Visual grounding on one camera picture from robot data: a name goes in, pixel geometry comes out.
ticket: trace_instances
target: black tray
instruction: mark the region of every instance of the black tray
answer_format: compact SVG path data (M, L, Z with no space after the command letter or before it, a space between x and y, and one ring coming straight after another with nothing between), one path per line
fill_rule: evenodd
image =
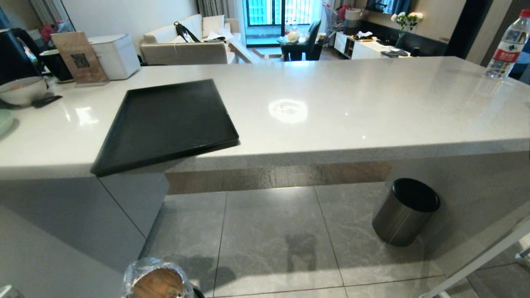
M98 177L239 143L213 80L129 90L91 172Z

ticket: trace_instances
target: stainless steel trash can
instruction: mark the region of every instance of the stainless steel trash can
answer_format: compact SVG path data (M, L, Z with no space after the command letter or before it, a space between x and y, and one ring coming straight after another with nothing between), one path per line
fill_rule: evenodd
M386 243L408 246L439 208L440 199L430 187L410 178L397 179L374 216L372 227Z

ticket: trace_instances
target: white bowl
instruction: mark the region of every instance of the white bowl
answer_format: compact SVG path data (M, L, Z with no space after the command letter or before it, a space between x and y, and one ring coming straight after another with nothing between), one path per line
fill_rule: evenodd
M46 81L40 76L21 78L0 86L0 99L17 106L29 106L46 94Z
M0 110L0 137L7 133L13 125L13 113L9 110Z

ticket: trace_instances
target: white storage box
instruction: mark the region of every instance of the white storage box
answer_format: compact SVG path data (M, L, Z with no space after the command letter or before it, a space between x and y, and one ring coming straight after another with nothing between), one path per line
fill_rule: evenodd
M90 37L89 42L109 80L125 80L140 69L129 34Z

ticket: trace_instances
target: balcony door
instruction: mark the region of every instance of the balcony door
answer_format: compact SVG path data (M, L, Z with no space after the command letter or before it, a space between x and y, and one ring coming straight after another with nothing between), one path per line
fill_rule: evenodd
M296 23L306 33L320 19L321 0L241 0L248 47L278 46L278 38Z

